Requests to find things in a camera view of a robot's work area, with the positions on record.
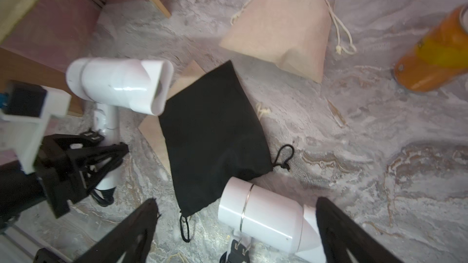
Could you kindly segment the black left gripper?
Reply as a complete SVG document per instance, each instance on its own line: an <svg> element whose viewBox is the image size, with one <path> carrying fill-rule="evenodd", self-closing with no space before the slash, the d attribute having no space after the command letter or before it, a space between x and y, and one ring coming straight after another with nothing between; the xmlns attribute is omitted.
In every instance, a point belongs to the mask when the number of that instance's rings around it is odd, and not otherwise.
<svg viewBox="0 0 468 263"><path fill-rule="evenodd" d="M78 149L78 169L69 153ZM20 214L47 201L56 217L69 211L68 201L89 194L112 170L120 167L129 153L127 144L96 146L84 135L54 134L45 136L27 174L19 160L1 164L1 226L12 226ZM72 179L78 172L78 186Z"/></svg>

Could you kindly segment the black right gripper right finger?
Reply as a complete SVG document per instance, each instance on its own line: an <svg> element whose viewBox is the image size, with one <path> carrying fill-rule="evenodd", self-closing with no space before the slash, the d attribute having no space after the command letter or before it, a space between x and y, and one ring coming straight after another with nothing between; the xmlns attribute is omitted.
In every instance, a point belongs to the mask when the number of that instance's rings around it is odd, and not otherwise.
<svg viewBox="0 0 468 263"><path fill-rule="evenodd" d="M328 263L401 262L328 198L318 198L316 218Z"/></svg>

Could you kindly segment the beige hair dryer bag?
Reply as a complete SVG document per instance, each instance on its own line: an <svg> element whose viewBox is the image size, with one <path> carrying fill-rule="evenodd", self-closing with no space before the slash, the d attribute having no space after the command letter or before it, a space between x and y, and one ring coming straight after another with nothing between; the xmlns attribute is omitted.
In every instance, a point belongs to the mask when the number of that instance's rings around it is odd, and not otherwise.
<svg viewBox="0 0 468 263"><path fill-rule="evenodd" d="M328 0L250 0L219 45L320 84L332 26L352 38Z"/></svg>

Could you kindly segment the black drawstring bag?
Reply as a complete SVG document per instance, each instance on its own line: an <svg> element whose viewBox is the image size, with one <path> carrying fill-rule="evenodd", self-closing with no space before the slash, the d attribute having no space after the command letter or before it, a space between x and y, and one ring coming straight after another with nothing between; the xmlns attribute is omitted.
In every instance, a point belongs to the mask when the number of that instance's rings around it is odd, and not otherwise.
<svg viewBox="0 0 468 263"><path fill-rule="evenodd" d="M189 243L188 219L218 200L231 177L244 181L289 158L272 159L261 122L232 61L225 62L171 98L186 115L167 135L173 186L180 208L181 237Z"/></svg>

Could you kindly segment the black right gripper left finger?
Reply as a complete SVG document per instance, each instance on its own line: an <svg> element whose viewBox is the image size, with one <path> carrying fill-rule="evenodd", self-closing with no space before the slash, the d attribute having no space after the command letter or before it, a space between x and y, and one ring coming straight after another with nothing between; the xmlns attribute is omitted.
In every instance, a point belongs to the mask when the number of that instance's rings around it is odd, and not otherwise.
<svg viewBox="0 0 468 263"><path fill-rule="evenodd" d="M156 199L147 199L75 262L145 263L159 217Z"/></svg>

